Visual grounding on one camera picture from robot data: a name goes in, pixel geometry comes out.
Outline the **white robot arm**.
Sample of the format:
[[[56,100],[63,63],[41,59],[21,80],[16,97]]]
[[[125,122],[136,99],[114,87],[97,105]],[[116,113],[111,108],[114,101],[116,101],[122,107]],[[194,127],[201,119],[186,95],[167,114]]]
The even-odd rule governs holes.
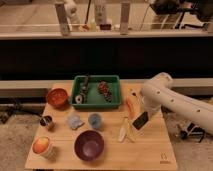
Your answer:
[[[166,72],[146,80],[140,90],[144,109],[153,115],[164,106],[213,135],[213,105],[173,91],[172,84]]]

